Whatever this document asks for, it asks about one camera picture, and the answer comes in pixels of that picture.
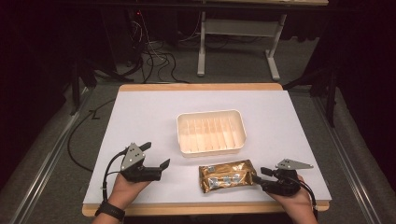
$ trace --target wristwatch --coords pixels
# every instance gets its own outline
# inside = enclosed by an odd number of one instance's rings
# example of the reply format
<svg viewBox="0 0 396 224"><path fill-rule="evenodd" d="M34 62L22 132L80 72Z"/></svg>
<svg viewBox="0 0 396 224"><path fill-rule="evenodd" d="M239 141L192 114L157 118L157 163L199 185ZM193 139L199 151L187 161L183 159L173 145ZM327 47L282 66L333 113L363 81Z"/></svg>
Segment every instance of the wristwatch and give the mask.
<svg viewBox="0 0 396 224"><path fill-rule="evenodd" d="M108 203L106 201L102 201L98 210L95 212L95 216L97 217L101 213L108 214L109 216L112 216L112 217L118 219L120 222L122 222L125 217L124 210L121 210L118 207L116 207L113 204Z"/></svg>

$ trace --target person's left hand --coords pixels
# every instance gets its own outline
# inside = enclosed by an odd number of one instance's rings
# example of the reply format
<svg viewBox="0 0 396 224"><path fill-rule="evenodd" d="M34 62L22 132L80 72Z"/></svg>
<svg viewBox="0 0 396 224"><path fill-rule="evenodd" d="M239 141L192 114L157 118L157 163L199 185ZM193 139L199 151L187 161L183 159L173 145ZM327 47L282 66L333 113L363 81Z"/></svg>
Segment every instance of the person's left hand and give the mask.
<svg viewBox="0 0 396 224"><path fill-rule="evenodd" d="M107 201L119 209L125 210L149 183L151 182L129 182L121 174L117 174L113 191Z"/></svg>

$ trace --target human hand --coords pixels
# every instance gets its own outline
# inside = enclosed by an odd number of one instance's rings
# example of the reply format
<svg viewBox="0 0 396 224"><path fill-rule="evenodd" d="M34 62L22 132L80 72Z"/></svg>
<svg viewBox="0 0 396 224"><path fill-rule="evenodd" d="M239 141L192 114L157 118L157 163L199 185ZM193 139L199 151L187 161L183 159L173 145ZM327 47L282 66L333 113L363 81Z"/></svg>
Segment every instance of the human hand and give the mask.
<svg viewBox="0 0 396 224"><path fill-rule="evenodd" d="M107 201L119 209L125 210L149 183L151 182L129 182L123 175L117 174L113 190Z"/></svg>
<svg viewBox="0 0 396 224"><path fill-rule="evenodd" d="M304 179L300 175L298 175L298 178L301 181L304 181ZM290 197L281 196L273 193L268 193L268 195L282 205L283 209L285 209L285 212L289 215L289 217L293 220L295 224L318 223L312 211L312 204L309 198L309 193L305 189L301 188L296 194Z"/></svg>

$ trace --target white plastic container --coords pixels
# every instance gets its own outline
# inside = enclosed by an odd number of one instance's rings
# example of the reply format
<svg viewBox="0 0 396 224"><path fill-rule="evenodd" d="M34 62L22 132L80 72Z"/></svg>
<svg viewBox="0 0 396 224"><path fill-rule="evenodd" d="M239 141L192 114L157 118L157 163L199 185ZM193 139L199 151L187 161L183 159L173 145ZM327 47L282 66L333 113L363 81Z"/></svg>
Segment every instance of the white plastic container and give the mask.
<svg viewBox="0 0 396 224"><path fill-rule="evenodd" d="M237 153L246 141L245 127L237 110L181 114L177 138L184 157Z"/></svg>

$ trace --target gold foil package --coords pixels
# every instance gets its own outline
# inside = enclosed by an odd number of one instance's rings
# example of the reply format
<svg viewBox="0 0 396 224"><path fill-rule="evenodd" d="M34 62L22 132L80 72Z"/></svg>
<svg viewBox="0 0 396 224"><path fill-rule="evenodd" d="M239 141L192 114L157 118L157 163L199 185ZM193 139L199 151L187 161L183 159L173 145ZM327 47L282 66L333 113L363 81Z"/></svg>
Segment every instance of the gold foil package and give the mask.
<svg viewBox="0 0 396 224"><path fill-rule="evenodd" d="M204 193L217 189L251 186L251 175L255 174L256 170L250 160L199 167L200 186Z"/></svg>

